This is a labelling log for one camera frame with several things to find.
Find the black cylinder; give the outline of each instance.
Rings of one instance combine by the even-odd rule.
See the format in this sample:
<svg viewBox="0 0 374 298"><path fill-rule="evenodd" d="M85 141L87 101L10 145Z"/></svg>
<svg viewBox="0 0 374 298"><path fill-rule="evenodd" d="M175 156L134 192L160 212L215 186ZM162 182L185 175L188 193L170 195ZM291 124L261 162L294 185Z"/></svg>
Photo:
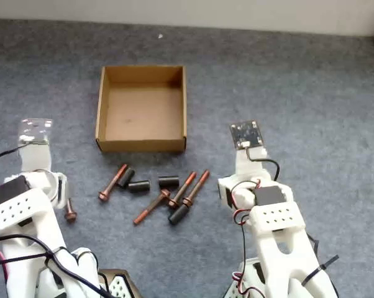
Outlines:
<svg viewBox="0 0 374 298"><path fill-rule="evenodd" d="M175 189L179 187L179 176L160 176L158 177L160 189Z"/></svg>
<svg viewBox="0 0 374 298"><path fill-rule="evenodd" d="M177 225L177 223L184 217L189 211L187 205L180 205L179 208L174 211L169 217L168 220L172 225Z"/></svg>
<svg viewBox="0 0 374 298"><path fill-rule="evenodd" d="M118 185L122 188L126 188L132 180L133 176L135 174L135 170L132 168L127 168L125 173L121 176L121 178L118 180Z"/></svg>
<svg viewBox="0 0 374 298"><path fill-rule="evenodd" d="M150 191L150 181L143 180L143 181L130 182L127 188L130 192Z"/></svg>

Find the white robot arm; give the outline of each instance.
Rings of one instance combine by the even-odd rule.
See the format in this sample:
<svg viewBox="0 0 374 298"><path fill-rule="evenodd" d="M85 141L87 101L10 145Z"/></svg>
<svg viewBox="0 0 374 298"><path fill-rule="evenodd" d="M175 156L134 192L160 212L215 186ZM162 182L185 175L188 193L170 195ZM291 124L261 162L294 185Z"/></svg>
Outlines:
<svg viewBox="0 0 374 298"><path fill-rule="evenodd" d="M99 273L88 248L67 250L54 209L63 208L70 195L67 177L50 171L51 126L47 119L22 121L22 172L0 185L0 264L8 298L140 297L125 271Z"/></svg>
<svg viewBox="0 0 374 298"><path fill-rule="evenodd" d="M246 213L258 258L243 262L242 273L233 275L225 297L337 298L326 266L319 264L311 246L291 188L275 181L279 166L267 158L256 122L234 124L231 132L237 148L235 174L219 179L220 197L237 210L235 216ZM275 179L263 169L264 161L277 165Z"/></svg>

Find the copper bolt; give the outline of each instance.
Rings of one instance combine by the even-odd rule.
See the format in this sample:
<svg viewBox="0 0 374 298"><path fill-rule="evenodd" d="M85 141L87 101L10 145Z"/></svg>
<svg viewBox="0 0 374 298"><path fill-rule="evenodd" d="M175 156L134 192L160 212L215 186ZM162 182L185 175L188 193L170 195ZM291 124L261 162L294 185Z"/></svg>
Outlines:
<svg viewBox="0 0 374 298"><path fill-rule="evenodd" d="M175 196L168 201L168 206L172 209L176 209L179 207L179 199L182 197L183 194L185 194L188 186L193 182L194 178L197 176L196 172L191 172L184 184L179 188L178 192L175 194Z"/></svg>
<svg viewBox="0 0 374 298"><path fill-rule="evenodd" d="M204 185L205 181L209 177L209 170L205 170L205 172L202 174L200 179L198 180L197 184L195 184L193 190L190 192L190 194L183 199L183 204L187 205L188 207L191 207L194 204L194 198L196 197L198 191L201 189L202 185Z"/></svg>
<svg viewBox="0 0 374 298"><path fill-rule="evenodd" d="M71 199L68 198L67 200L67 205L65 207L65 215L64 218L67 219L67 222L73 223L76 220L76 216L78 213L76 213L73 209L73 205L71 203Z"/></svg>
<svg viewBox="0 0 374 298"><path fill-rule="evenodd" d="M194 204L195 196L197 195L198 191L201 189L202 185L204 185L208 177L209 177L209 171L205 170L205 172L202 174L197 184L195 184L190 194L183 199L183 203L180 204L179 207L174 211L174 213L172 213L168 217L168 220L172 225L177 225L178 222L186 216L186 214L189 212L189 209Z"/></svg>
<svg viewBox="0 0 374 298"><path fill-rule="evenodd" d="M169 199L170 191L167 189L161 189L161 193L156 197L146 209L140 213L140 215L133 221L135 225L138 225L145 219L152 210L154 210L164 199Z"/></svg>
<svg viewBox="0 0 374 298"><path fill-rule="evenodd" d="M109 200L110 192L114 188L115 184L118 182L118 180L122 177L122 175L125 173L128 165L123 164L121 168L119 169L118 173L114 176L114 178L111 180L111 182L108 184L107 188L101 192L99 192L99 199L103 202L107 202Z"/></svg>

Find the white wall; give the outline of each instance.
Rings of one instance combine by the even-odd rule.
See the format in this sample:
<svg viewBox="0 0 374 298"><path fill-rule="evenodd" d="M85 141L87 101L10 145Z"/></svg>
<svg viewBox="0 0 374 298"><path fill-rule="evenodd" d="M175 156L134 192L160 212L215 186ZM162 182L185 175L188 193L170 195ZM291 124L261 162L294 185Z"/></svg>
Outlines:
<svg viewBox="0 0 374 298"><path fill-rule="evenodd" d="M0 18L374 35L374 0L0 0Z"/></svg>

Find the cardboard box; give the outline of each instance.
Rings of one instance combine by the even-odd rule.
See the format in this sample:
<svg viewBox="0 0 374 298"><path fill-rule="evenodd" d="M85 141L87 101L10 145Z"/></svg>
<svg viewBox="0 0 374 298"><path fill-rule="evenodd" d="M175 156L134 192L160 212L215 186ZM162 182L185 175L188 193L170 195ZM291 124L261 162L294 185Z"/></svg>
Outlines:
<svg viewBox="0 0 374 298"><path fill-rule="evenodd" d="M96 141L102 151L184 151L183 66L105 66Z"/></svg>

